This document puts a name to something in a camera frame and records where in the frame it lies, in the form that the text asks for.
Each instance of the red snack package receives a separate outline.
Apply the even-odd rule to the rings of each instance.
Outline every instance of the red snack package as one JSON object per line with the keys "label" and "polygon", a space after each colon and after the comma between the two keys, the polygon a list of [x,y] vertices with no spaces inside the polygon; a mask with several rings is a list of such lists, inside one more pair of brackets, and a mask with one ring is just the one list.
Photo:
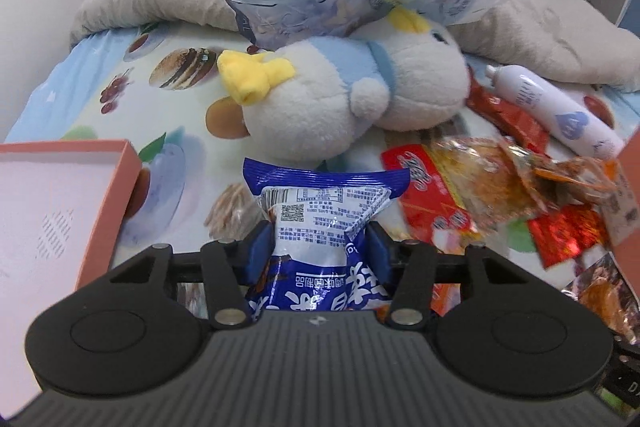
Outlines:
{"label": "red snack package", "polygon": [[567,204],[558,212],[527,221],[545,268],[607,242],[600,214],[590,204]]}
{"label": "red snack package", "polygon": [[432,243],[434,229],[471,229],[469,213],[450,190],[425,147],[402,145],[383,152],[380,157],[387,170],[408,168],[411,171],[409,188],[399,200],[416,239]]}
{"label": "red snack package", "polygon": [[549,133],[527,112],[517,105],[495,96],[482,87],[469,68],[471,92],[466,107],[486,118],[503,133],[513,136],[516,143],[525,149],[545,153]]}

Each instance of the plush toy head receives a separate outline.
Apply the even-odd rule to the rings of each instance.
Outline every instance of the plush toy head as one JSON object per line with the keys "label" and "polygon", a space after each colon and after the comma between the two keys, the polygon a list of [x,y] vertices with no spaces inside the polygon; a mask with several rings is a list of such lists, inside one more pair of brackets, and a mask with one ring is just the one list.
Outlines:
{"label": "plush toy head", "polygon": [[[284,160],[332,158],[374,124],[428,128],[468,95],[465,61],[448,32],[404,8],[347,39],[310,38],[259,55],[225,51],[218,69],[248,133]],[[212,134],[215,105],[207,112]]]}

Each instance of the white spray bottle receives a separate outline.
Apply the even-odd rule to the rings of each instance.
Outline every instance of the white spray bottle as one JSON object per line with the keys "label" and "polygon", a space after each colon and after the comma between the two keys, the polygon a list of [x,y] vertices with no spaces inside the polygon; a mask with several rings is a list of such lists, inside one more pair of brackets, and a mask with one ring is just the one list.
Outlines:
{"label": "white spray bottle", "polygon": [[608,160],[624,142],[602,120],[557,87],[522,66],[486,67],[495,94],[523,108],[580,156]]}

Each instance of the bed sheet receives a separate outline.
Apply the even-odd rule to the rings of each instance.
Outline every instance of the bed sheet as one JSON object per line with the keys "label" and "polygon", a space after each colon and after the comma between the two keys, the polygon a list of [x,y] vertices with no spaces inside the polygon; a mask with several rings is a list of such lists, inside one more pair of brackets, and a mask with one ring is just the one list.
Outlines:
{"label": "bed sheet", "polygon": [[[244,158],[274,162],[251,137],[220,139],[209,134],[206,126],[210,107],[224,110],[226,92],[216,68],[210,67],[207,73],[204,63],[223,49],[244,51],[249,45],[237,33],[187,23],[156,23],[87,38],[34,91],[8,139],[58,139],[63,135],[66,139],[129,139],[143,160],[148,186],[142,206],[123,223],[114,264],[152,243],[170,243],[175,251],[199,250],[215,237],[205,222],[220,199],[228,199],[224,201],[228,212],[244,204],[242,198],[225,195],[230,185],[242,183]],[[201,63],[180,68],[187,55]],[[484,76],[487,61],[472,56],[467,60],[478,81],[488,84]],[[191,76],[178,71],[189,71]],[[195,82],[198,72],[205,74]],[[585,97],[598,100],[625,139],[640,122],[634,109],[637,106],[628,102],[636,95],[591,86],[561,88],[580,103]],[[233,117],[220,121],[233,126],[231,120]],[[450,134],[495,137],[497,130],[464,108],[453,120],[427,132],[405,134],[400,140],[425,142]],[[397,134],[371,129],[350,151],[328,162],[328,167],[340,171],[380,170],[380,154],[398,139]],[[573,156],[555,140],[551,140],[547,152],[558,159]],[[227,217],[228,213],[216,219]],[[394,235],[408,233],[399,205],[390,206],[378,219]],[[573,280],[578,269],[575,261],[543,269],[522,223],[502,227],[490,246],[558,288]],[[604,253],[596,247],[580,262],[589,266]]]}

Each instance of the blue heart print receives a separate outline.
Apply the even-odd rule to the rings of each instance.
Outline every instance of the blue heart print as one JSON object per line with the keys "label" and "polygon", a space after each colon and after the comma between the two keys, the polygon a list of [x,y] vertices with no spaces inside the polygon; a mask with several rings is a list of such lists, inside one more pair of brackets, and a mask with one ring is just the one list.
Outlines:
{"label": "blue heart print", "polygon": [[556,114],[556,120],[562,136],[569,140],[577,140],[584,133],[584,128],[589,123],[589,117],[582,111]]}

